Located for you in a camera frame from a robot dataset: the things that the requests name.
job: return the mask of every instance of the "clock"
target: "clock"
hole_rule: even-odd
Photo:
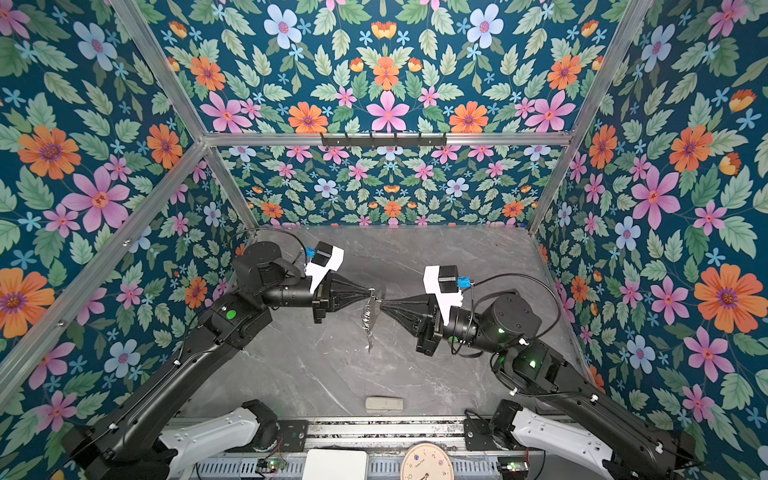
[[[453,480],[453,464],[437,445],[419,443],[402,460],[400,480]]]

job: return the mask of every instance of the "orange flower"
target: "orange flower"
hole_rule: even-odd
[[[392,57],[381,57],[379,64],[373,67],[373,74],[376,76],[374,80],[384,90],[392,90],[392,87],[398,84],[400,80],[397,75],[399,73],[400,67],[395,65]]]
[[[53,180],[60,180],[64,174],[74,172],[73,165],[80,164],[80,155],[75,153],[80,147],[58,128],[50,131],[39,125],[34,135],[23,134],[18,144],[23,147],[18,151],[22,162],[32,164],[29,170],[41,177],[47,174]]]
[[[736,175],[741,168],[741,160],[736,152],[730,153],[720,161],[720,171],[726,175]]]
[[[208,90],[223,90],[227,79],[221,73],[221,67],[215,62],[208,61],[208,57],[192,58],[190,67],[192,75],[197,76],[197,83],[204,85]]]
[[[321,115],[322,111],[316,105],[310,107],[310,104],[300,101],[299,106],[291,107],[288,113],[291,114],[288,123],[296,128],[298,134],[324,134],[328,131],[328,119]]]
[[[162,163],[163,168],[170,170],[181,157],[181,145],[176,132],[170,131],[166,124],[152,125],[149,129],[151,137],[147,137],[147,146],[152,149],[152,158]]]
[[[35,325],[45,313],[42,306],[53,303],[53,289],[43,288],[47,282],[37,272],[24,278],[20,268],[0,270],[0,327],[5,338],[27,333],[27,323]]]
[[[397,202],[389,202],[384,207],[384,213],[394,218],[402,213],[402,207]]]
[[[261,204],[261,210],[270,218],[280,218],[283,216],[283,208],[274,202],[264,202]]]
[[[187,37],[187,27],[183,26],[179,22],[171,22],[168,24],[170,27],[170,30],[176,34],[178,38],[186,38]]]
[[[616,129],[613,125],[603,125],[599,132],[592,137],[592,146],[589,147],[590,163],[592,167],[605,168],[614,157],[614,148],[618,145],[615,137]]]
[[[757,99],[757,95],[751,90],[739,90],[730,98],[728,106],[731,111],[742,111],[749,107]]]
[[[605,381],[603,380],[603,376],[598,373],[598,368],[594,365],[589,365],[589,373],[592,374],[594,386],[596,386],[601,392],[605,393],[605,389],[603,388],[605,386]]]
[[[397,32],[397,24],[394,22],[373,22],[371,24],[371,31],[376,38],[392,38]]]
[[[488,109],[478,106],[478,102],[470,101],[467,105],[456,107],[455,115],[451,115],[449,123],[453,125],[451,131],[455,134],[479,134],[482,128],[488,124],[485,114]]]
[[[424,65],[422,65],[422,61],[418,58],[411,58],[408,60],[408,69],[414,73],[424,68]]]
[[[205,294],[208,293],[206,283],[207,282],[203,280],[202,276],[193,278],[192,281],[190,281],[190,285],[185,291],[187,298],[184,299],[184,302],[186,302],[190,308],[197,308],[203,304]]]
[[[697,125],[694,130],[690,127],[683,130],[680,138],[675,138],[672,142],[674,153],[670,155],[670,163],[674,169],[683,172],[688,169],[689,172],[699,167],[699,162],[705,161],[712,151],[709,146],[713,138],[711,133],[704,133],[707,127]]]
[[[561,61],[556,61],[552,65],[552,71],[547,75],[549,87],[553,90],[565,90],[565,88],[576,81],[576,75],[581,73],[581,59],[565,55]]]
[[[351,71],[362,71],[363,62],[360,57],[353,58],[352,61],[349,63],[349,69]]]
[[[737,265],[724,263],[718,273],[714,267],[701,274],[704,283],[697,283],[694,296],[699,303],[699,312],[704,319],[715,319],[715,328],[733,333],[733,323],[742,333],[757,329],[753,315],[768,315],[768,300],[753,293],[763,291],[763,284],[754,273],[741,276]]]
[[[581,36],[582,37],[588,37],[589,35],[592,35],[595,30],[598,29],[598,25],[600,22],[597,20],[590,20],[589,22],[585,23],[583,27],[581,27]]]
[[[525,208],[525,205],[523,205],[522,202],[510,202],[506,205],[504,205],[504,216],[505,217],[512,217],[515,218],[519,214],[523,213],[523,209]]]
[[[584,282],[584,279],[579,275],[575,276],[573,281],[571,281],[571,293],[574,294],[574,300],[579,303],[587,299],[589,287],[587,286],[587,283]]]

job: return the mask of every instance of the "round clock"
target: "round clock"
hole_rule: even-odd
[[[400,480],[453,480],[453,465],[437,445],[419,443],[402,460]]]

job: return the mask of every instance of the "pink flower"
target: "pink flower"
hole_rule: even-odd
[[[187,198],[184,196],[184,192],[188,191],[189,189],[190,188],[186,184],[179,185],[174,194],[170,196],[170,204],[175,205],[176,202],[186,202]]]
[[[658,285],[650,286],[650,291],[660,299],[654,301],[650,308],[654,312],[663,310],[667,325],[674,323],[675,313],[682,318],[688,318],[690,316],[688,309],[680,303],[688,297],[688,289],[680,287],[673,291],[672,279],[670,277],[666,277],[662,285],[664,286],[663,290]]]
[[[429,105],[437,105],[438,98],[440,98],[440,94],[435,91],[435,87],[429,87],[429,90],[422,88],[422,96],[419,97],[419,101],[423,101],[424,108],[427,108]]]
[[[686,386],[683,387],[683,393],[688,397],[683,400],[683,407],[694,411],[694,418],[697,422],[701,423],[701,419],[714,422],[715,415],[710,409],[715,406],[715,401],[708,396],[702,397],[701,387],[698,384],[694,385],[693,391]]]
[[[174,224],[170,226],[170,229],[176,232],[176,235],[179,237],[190,230],[188,227],[190,219],[184,218],[183,214],[179,213],[177,215],[171,215],[170,218],[172,218],[174,222]]]
[[[293,175],[296,175],[296,171],[293,169],[293,165],[285,165],[285,162],[280,162],[280,164],[277,166],[277,171],[280,172],[281,177],[285,177],[288,180],[293,178]]]
[[[357,101],[357,97],[352,94],[352,88],[344,89],[344,87],[339,87],[339,92],[336,93],[336,100],[339,101],[339,106],[346,105],[349,108],[352,108],[352,103],[354,101]]]
[[[247,101],[240,100],[240,113],[248,114],[248,118],[253,120],[254,118],[261,118],[261,105],[254,104],[250,98]]]
[[[419,165],[418,167],[414,168],[413,171],[416,172],[416,178],[418,178],[420,180],[426,180],[427,178],[430,178],[433,175],[435,175],[435,173],[432,172],[432,169],[433,169],[432,165],[429,165],[427,167],[427,164],[422,162],[422,164]]]
[[[124,309],[131,308],[131,304],[138,305],[141,300],[139,300],[139,296],[141,295],[141,292],[144,292],[143,288],[140,288],[136,282],[131,282],[130,285],[126,285],[123,283],[120,285],[120,291],[122,292],[117,297],[118,302],[123,303]]]
[[[427,5],[429,3],[432,10],[437,10],[440,6],[440,0],[419,0],[419,3],[422,5]]]
[[[568,165],[571,168],[571,180],[576,180],[576,183],[581,181],[581,175],[587,173],[587,168],[584,166],[586,162],[587,154],[576,154],[576,158]]]
[[[362,166],[360,162],[357,162],[354,167],[349,168],[349,177],[360,181],[361,178],[368,178],[368,174],[366,173],[367,171],[367,168]]]
[[[578,334],[584,343],[589,345],[592,343],[592,332],[589,331],[589,327],[586,325],[581,326],[581,333]]]
[[[525,124],[529,127],[538,125],[536,131],[549,131],[549,127],[552,126],[552,130],[558,131],[565,128],[565,121],[560,118],[562,115],[570,114],[575,108],[575,104],[565,104],[565,90],[560,90],[552,97],[552,103],[550,104],[543,98],[539,98],[535,103],[536,111],[538,115],[531,115],[531,117],[525,121]]]
[[[88,304],[84,306],[80,312],[78,312],[78,323],[85,325],[88,319],[91,318],[92,313],[95,313],[96,315],[104,313],[104,304],[102,302],[97,302],[96,300],[103,299],[104,295],[106,294],[107,289],[104,287],[100,286],[96,289],[94,295],[88,301]]]
[[[371,130],[380,131],[384,127],[387,133],[391,133],[393,127],[395,130],[405,130],[406,123],[400,117],[407,114],[410,107],[406,104],[395,105],[395,95],[389,90],[382,93],[381,101],[381,106],[371,104],[366,107],[368,113],[379,117],[373,121]]]
[[[118,228],[128,218],[128,210],[116,203],[116,200],[125,200],[131,191],[124,185],[115,185],[110,188],[109,172],[106,168],[96,169],[95,185],[84,175],[74,174],[72,179],[85,195],[69,194],[64,197],[61,204],[78,212],[88,209],[83,217],[83,227],[86,232],[98,229],[101,226],[102,217],[112,228]]]
[[[37,433],[42,432],[49,425],[54,432],[61,430],[64,419],[68,419],[78,412],[77,407],[70,406],[77,398],[77,393],[70,393],[65,398],[61,390],[56,390],[56,393],[51,397],[51,405],[41,405],[35,409],[35,413],[40,419]]]
[[[720,356],[728,350],[728,340],[715,339],[710,343],[710,334],[702,326],[696,330],[696,337],[699,339],[698,342],[691,337],[683,339],[685,346],[695,352],[688,357],[688,365],[695,369],[704,365],[704,373],[712,382],[717,381],[717,369],[725,373],[736,371],[730,360]]]
[[[600,201],[600,195],[605,192],[605,186],[601,183],[603,183],[603,174],[596,177],[594,174],[589,174],[589,184],[584,185],[584,191],[587,192],[587,203],[594,202],[597,204]]]
[[[326,0],[326,7],[333,12],[333,9],[336,7],[336,4],[339,5],[346,5],[346,0]]]
[[[523,101],[517,105],[515,105],[515,116],[519,117],[522,115],[523,118],[528,118],[528,114],[532,114],[535,112],[535,101],[528,100],[527,98],[523,98]]]
[[[619,290],[624,294],[622,303],[629,303],[632,308],[637,306],[637,301],[642,300],[643,296],[640,295],[638,290],[640,289],[640,282],[631,282],[628,278],[624,279],[624,285]]]
[[[208,175],[205,173],[207,167],[208,164],[203,160],[197,162],[197,165],[194,166],[194,170],[192,170],[192,180],[194,180],[195,184],[200,183],[200,180],[208,178]]]
[[[677,179],[680,174],[672,172],[664,175],[664,179],[659,183],[659,170],[651,166],[646,176],[647,187],[644,185],[634,185],[632,195],[638,200],[642,200],[632,211],[632,217],[635,219],[645,217],[648,213],[648,224],[650,228],[656,230],[661,223],[661,211],[668,214],[677,212],[680,209],[680,203],[672,195],[665,195],[677,185]]]
[[[478,161],[483,161],[486,157],[493,157],[492,145],[475,145],[471,147],[470,157],[477,157]]]
[[[710,25],[715,26],[710,32],[710,40],[717,37],[717,34],[721,32],[723,37],[730,35],[733,30],[733,23],[741,20],[750,12],[750,7],[744,5],[744,0],[723,0],[722,7],[722,12],[713,14],[709,19]]]
[[[0,33],[10,35],[15,31],[22,37],[29,38],[29,32],[22,25],[29,22],[29,17],[21,10],[11,10],[11,8],[13,8],[12,0],[0,0]]]
[[[645,180],[645,176],[647,175],[645,171],[650,168],[650,162],[647,161],[647,159],[648,157],[645,154],[643,154],[643,156],[640,158],[634,158],[634,166],[629,169],[629,173],[634,175],[632,180],[637,181],[638,178]]]
[[[594,233],[598,231],[598,218],[600,217],[596,217],[590,212],[589,215],[587,215],[587,218],[584,219],[584,231],[590,235],[594,235]]]
[[[432,158],[439,158],[440,164],[445,165],[448,160],[456,160],[458,155],[456,154],[461,147],[459,145],[445,145],[443,148],[432,152]]]
[[[74,221],[78,217],[77,212],[67,212],[64,205],[56,206],[56,211],[43,212],[43,216],[50,220],[45,229],[49,232],[58,230],[58,234],[64,238],[69,237],[69,230],[80,230],[80,225]]]
[[[224,106],[224,100],[213,92],[208,94],[208,100],[213,105],[203,104],[200,106],[200,109],[209,117],[216,118],[214,120],[214,129],[216,131],[225,131],[229,128],[230,132],[239,134],[242,132],[240,127],[250,127],[253,125],[252,121],[242,115],[238,115],[241,110],[238,100],[230,100]]]
[[[121,182],[128,180],[126,175],[134,173],[133,170],[125,166],[125,157],[120,157],[118,159],[114,155],[109,156],[109,163],[104,164],[104,168],[112,172],[109,175],[110,179],[117,180],[119,178]]]
[[[349,152],[344,151],[344,147],[320,147],[320,151],[324,151],[323,160],[331,161],[338,165],[341,164],[342,158],[349,158]]]
[[[312,154],[309,152],[310,146],[306,145],[304,147],[288,147],[288,158],[294,158],[296,157],[296,161],[298,161],[300,164],[304,163],[305,158],[312,158]]]
[[[694,222],[694,227],[696,228],[704,228],[704,233],[709,236],[710,233],[712,233],[712,227],[717,228],[718,230],[725,228],[725,222],[723,222],[720,218],[725,215],[725,213],[728,211],[725,207],[715,208],[715,201],[710,200],[707,202],[707,209],[703,208],[697,208],[694,210],[696,212],[696,215],[699,217],[698,220]]]
[[[491,162],[488,164],[488,169],[485,172],[490,175],[491,178],[500,177],[504,173],[504,165],[502,165],[502,161],[496,163]]]
[[[42,385],[45,378],[48,377],[49,371],[51,375],[64,375],[67,372],[67,363],[59,359],[72,353],[73,348],[74,343],[72,342],[62,343],[44,356],[35,371],[29,376],[29,388],[35,390]]]
[[[560,294],[560,303],[562,303],[563,308],[565,309],[565,318],[568,319],[568,322],[576,323],[576,316],[573,313],[576,300],[574,300],[573,297],[568,298],[568,294],[565,292],[565,288],[562,288],[562,284],[563,283],[560,282],[561,288],[557,288],[557,286],[555,286],[555,288]]]

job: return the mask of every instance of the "horizontal metal bar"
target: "horizontal metal bar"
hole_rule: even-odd
[[[594,116],[598,112],[598,108],[603,103],[603,98],[608,93],[608,88],[611,87],[621,62],[624,61],[624,56],[629,50],[632,39],[637,34],[637,29],[640,27],[645,14],[653,2],[654,0],[630,0],[627,8],[624,10],[624,16],[619,21],[614,37],[611,39],[608,50],[605,52],[600,71],[595,75],[587,97],[584,99],[584,103],[581,104],[581,108],[576,116],[573,143],[568,145],[560,154],[558,162],[549,176],[549,182],[547,182],[544,191],[541,192],[536,214],[528,225],[528,229],[534,234],[536,234],[536,230],[538,230],[539,225],[544,220],[544,215],[554,202],[558,189],[568,173],[568,165],[576,158],[578,149],[581,148],[581,144],[584,142],[587,130],[589,130]]]
[[[216,179],[221,185],[221,190],[225,193],[229,199],[232,208],[237,212],[237,216],[240,217],[240,221],[248,228],[256,228],[259,224],[256,222],[256,218],[248,208],[248,203],[245,201],[243,191],[235,183],[235,179],[232,173],[227,169],[224,164],[224,159],[221,157],[217,148],[209,147],[206,155],[208,167],[213,171]]]
[[[402,142],[409,142],[409,145],[419,138],[419,134],[397,134],[397,139]],[[421,136],[424,146],[429,146],[430,141],[443,139],[442,134],[423,134]],[[446,134],[445,144],[447,145],[551,145],[565,146],[570,144],[572,135],[569,132],[516,132],[516,133],[481,133],[481,134]],[[387,144],[396,143],[394,134],[327,134],[322,137],[319,134],[260,134],[255,132],[245,132],[242,134],[207,134],[205,141],[210,147],[237,147],[248,145],[249,147],[266,146],[284,146],[309,145],[310,147],[320,147],[332,141],[338,142],[338,146],[363,146],[372,147],[378,145],[383,140],[390,141]]]
[[[147,62],[157,79],[157,83],[170,100],[170,104],[179,114],[187,132],[194,141],[200,141],[203,135],[207,133],[205,125],[192,105],[192,100],[181,86],[176,73],[170,69],[168,55],[163,52],[163,48],[149,28],[149,24],[141,14],[136,2],[134,0],[111,0],[110,4],[123,22],[128,34],[133,38],[141,56],[144,57],[144,61]]]
[[[131,242],[141,236],[141,232],[160,213],[171,194],[190,176],[204,151],[202,143],[195,143],[187,149],[174,168],[147,195],[122,227],[113,233],[107,244],[59,294],[42,318],[8,352],[0,363],[0,411],[43,356],[56,346],[70,322],[123,259]]]

